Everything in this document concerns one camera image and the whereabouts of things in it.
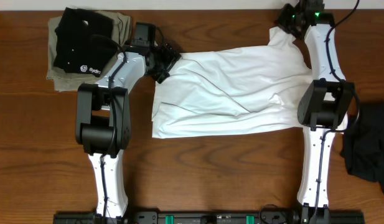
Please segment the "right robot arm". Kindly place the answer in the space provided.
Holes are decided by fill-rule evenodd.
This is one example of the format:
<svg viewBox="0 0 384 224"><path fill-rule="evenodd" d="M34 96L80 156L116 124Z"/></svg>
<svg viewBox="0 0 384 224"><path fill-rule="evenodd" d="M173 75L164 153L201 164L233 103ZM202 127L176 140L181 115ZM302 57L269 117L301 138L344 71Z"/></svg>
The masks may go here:
<svg viewBox="0 0 384 224"><path fill-rule="evenodd" d="M312 82L297 106L304 134L304 163L297 193L301 207L295 223L330 223L330 150L335 135L347 128L347 110L355 94L354 84L340 69L334 40L337 23L324 6L323 1L287 3L276 20L279 28L304 41L312 70Z"/></svg>

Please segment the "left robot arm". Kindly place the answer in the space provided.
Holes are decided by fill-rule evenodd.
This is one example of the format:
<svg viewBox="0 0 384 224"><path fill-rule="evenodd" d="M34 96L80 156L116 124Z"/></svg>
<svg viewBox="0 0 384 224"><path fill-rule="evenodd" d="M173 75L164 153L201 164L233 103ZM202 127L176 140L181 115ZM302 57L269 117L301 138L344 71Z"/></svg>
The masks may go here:
<svg viewBox="0 0 384 224"><path fill-rule="evenodd" d="M169 43L121 49L109 72L77 90L76 141L94 168L98 205L93 223L121 223L128 206L123 153L131 138L129 93L142 77L162 83L180 59Z"/></svg>

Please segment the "white t-shirt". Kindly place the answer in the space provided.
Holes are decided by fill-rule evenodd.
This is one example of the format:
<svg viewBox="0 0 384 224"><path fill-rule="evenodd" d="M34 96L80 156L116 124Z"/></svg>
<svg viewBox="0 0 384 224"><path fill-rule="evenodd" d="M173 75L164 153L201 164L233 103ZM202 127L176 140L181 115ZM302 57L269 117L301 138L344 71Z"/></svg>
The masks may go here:
<svg viewBox="0 0 384 224"><path fill-rule="evenodd" d="M154 138L253 134L299 126L312 82L294 37L279 27L266 45L183 53L152 106Z"/></svg>

